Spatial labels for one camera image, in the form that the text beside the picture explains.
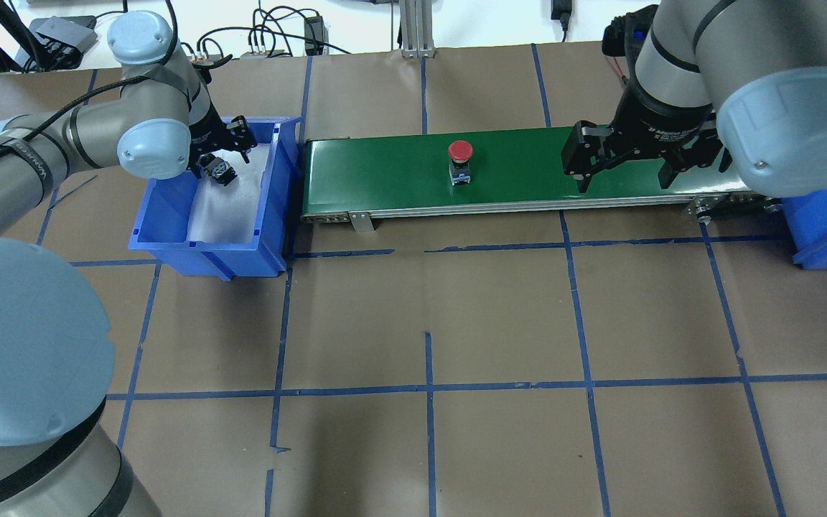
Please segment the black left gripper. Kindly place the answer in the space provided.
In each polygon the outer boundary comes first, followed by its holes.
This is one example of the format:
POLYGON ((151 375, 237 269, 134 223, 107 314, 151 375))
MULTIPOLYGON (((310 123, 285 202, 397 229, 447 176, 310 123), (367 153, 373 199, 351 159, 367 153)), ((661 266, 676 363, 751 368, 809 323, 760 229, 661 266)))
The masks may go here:
POLYGON ((190 169, 197 169, 198 159, 219 150, 238 152, 243 157, 256 147, 256 135, 243 115, 224 121, 219 115, 206 115, 190 125, 190 169))

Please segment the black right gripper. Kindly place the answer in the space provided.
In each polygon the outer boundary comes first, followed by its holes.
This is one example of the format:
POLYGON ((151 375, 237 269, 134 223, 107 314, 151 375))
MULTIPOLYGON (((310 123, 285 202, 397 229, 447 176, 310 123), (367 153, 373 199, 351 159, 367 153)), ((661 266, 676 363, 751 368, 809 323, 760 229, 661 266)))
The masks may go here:
POLYGON ((579 193, 587 193, 610 157, 662 157, 658 183, 668 190, 679 174, 693 166, 711 166, 721 154, 715 121, 712 105, 676 107, 654 98, 642 86, 627 86, 608 127, 591 121, 572 126, 561 150, 562 169, 574 179, 579 193))

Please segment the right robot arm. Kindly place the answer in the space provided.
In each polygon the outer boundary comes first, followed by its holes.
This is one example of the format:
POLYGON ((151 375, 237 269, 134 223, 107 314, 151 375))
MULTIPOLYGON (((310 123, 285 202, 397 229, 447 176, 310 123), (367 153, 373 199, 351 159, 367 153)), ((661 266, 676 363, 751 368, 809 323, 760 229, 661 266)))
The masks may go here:
POLYGON ((718 156, 748 190, 827 190, 827 1, 663 1, 613 120, 574 125, 562 169, 596 174, 662 159, 670 187, 718 156))

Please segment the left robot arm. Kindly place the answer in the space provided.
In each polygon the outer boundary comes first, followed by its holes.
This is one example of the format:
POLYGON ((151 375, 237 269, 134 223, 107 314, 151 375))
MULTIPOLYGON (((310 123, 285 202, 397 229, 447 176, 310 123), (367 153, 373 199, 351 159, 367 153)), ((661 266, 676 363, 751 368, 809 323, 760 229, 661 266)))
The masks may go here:
POLYGON ((167 9, 113 20, 114 82, 0 121, 0 516, 162 514, 104 429, 117 363, 108 311, 47 235, 117 239, 108 203, 126 199, 120 187, 185 174, 228 185, 256 148, 246 118, 220 117, 215 63, 187 55, 167 9))

